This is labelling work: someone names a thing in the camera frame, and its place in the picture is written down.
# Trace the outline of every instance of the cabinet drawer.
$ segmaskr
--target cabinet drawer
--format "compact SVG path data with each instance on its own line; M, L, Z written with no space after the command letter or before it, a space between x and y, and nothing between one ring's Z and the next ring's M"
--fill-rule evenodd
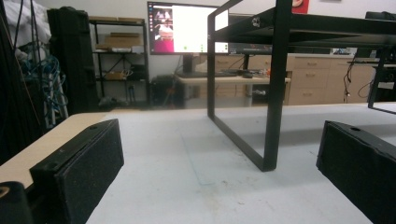
M327 69L295 69L291 74L291 87L294 88L325 88Z
M334 70L329 72L327 88L344 88L344 76L347 71ZM351 83L353 86L364 86L372 80L371 70L352 69Z
M349 67L349 63L351 62L352 59L332 59L332 63L330 65L330 68L332 70L334 69L340 69L340 70L345 70L347 71Z
M344 88L328 88L326 89L324 104L356 104L366 103L369 94L369 87L352 86L348 89L350 95L347 97L347 102L344 102Z
M320 105L323 104L324 89L291 89L289 105Z
M207 97L207 86L199 85L199 98ZM215 95L216 97L236 97L236 96L245 96L246 94L246 85L239 84L221 84L216 86Z
M295 58L294 68L330 68L331 60L323 58Z
M249 69L266 69L271 67L270 55L253 56L248 59Z

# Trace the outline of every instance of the wall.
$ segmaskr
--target wall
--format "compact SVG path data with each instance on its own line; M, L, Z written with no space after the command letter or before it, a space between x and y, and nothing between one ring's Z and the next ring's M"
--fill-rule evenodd
M70 6L85 10L92 16L117 16L147 18L147 1L143 0L36 0L44 7ZM220 6L226 0L154 0L200 5ZM231 9L232 13L255 14L274 7L276 0L245 0ZM395 0L310 0L308 13L364 18L366 11L389 11L396 13ZM170 74L177 67L178 56L149 55L150 76Z

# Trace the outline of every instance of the wooden cabinet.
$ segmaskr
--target wooden cabinet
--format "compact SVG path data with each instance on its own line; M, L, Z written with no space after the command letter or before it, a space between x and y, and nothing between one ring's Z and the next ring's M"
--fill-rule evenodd
M291 72L289 105L322 105L364 103L367 101L369 82L374 69L355 65L349 96L344 101L344 76L351 58L299 58L296 56Z
M200 62L206 60L201 55ZM223 69L242 68L242 55L217 56L215 60L216 71ZM347 74L351 57L337 58L334 56L293 55L288 57L287 72L291 78L285 89L285 105L326 105L343 103L365 103L369 94L369 83L372 79L374 68L371 66L354 65L351 72L351 83L347 87L349 96L345 97L346 85L344 76ZM271 67L271 55L257 55L249 58L249 69L267 69ZM227 96L244 94L240 91L243 85L226 87ZM260 85L253 85L253 90ZM201 87L202 97L206 97L205 87ZM216 91L219 96L223 91Z

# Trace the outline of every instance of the computer monitor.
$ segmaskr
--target computer monitor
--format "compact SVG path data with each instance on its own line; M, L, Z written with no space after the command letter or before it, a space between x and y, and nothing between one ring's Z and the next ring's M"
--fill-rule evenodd
M148 2L151 55L183 55L183 72L192 70L192 55L207 53L207 16L218 7ZM216 30L228 25L228 10L216 17ZM216 53L228 53L228 43L216 43Z

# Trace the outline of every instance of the desk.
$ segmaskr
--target desk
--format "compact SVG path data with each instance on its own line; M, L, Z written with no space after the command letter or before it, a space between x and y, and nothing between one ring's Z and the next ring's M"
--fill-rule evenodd
M384 107L394 109L396 104ZM218 113L262 150L266 109ZM119 119L125 165L88 223L371 223L318 171L321 131L324 120L334 120L395 145L394 116L369 110L366 104L285 106L283 116L273 172L262 173L205 109L197 109L72 116L26 154L1 166L0 181L27 176L27 170L22 174L13 168L26 169L31 158L45 157L38 150L49 154L56 149L50 139L57 141L53 138L58 134L66 138L65 133L82 130L77 126L85 126L88 119ZM28 186L31 180L23 183Z
M184 78L184 77L179 77L175 76L177 81L180 83L184 84L185 86L201 86L206 89L206 84L207 84L207 78L206 77L189 77L189 78ZM285 83L286 83L286 88L285 88L285 104L287 104L287 101L289 99L289 90L290 90L290 81L291 79L289 77L285 78ZM253 90L253 85L260 85L260 84L269 84L270 83L270 78L269 77L253 77L253 78L243 78L243 77L216 77L216 83L217 85L246 85L246 91L244 94L235 94L235 92L230 92L232 94L232 97L228 97L229 99L225 99L224 97L219 97L217 98L216 104L217 107L235 107L235 106L252 106L252 90ZM195 96L191 97L191 94L189 94L188 88L185 90L185 99L190 100L193 102L187 102L186 101L186 108L196 108L196 107L201 107L201 108L206 108L207 106L207 91L203 95L205 98L201 96L201 99L196 99Z

